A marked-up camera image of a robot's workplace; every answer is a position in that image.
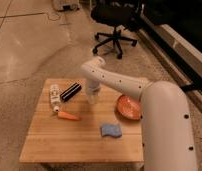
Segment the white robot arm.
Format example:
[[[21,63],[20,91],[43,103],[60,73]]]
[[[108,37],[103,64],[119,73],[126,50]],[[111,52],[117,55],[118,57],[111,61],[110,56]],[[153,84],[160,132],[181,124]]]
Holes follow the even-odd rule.
[[[140,102],[144,171],[198,171],[190,108],[181,88],[110,72],[104,65],[101,57],[81,65],[86,93],[96,94],[104,84]]]

